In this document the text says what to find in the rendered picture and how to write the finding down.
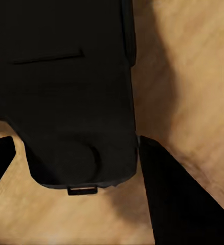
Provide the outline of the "digital camera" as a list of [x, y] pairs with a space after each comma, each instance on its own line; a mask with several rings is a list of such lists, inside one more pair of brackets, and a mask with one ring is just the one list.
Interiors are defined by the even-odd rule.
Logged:
[[132, 0], [0, 0], [0, 121], [31, 176], [68, 195], [137, 173]]

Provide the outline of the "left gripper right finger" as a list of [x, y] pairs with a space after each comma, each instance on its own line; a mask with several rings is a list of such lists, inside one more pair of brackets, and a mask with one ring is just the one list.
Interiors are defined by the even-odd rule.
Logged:
[[139, 156], [155, 245], [224, 245], [224, 209], [156, 140]]

